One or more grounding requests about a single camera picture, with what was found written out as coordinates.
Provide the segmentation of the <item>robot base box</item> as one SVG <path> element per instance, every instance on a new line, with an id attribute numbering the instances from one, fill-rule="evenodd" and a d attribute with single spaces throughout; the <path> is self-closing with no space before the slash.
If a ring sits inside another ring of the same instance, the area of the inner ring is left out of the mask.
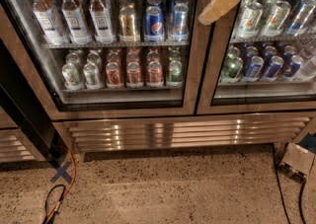
<path id="1" fill-rule="evenodd" d="M 310 174 L 315 155 L 316 137 L 307 134 L 300 142 L 285 145 L 278 169 L 293 180 L 303 183 Z"/>

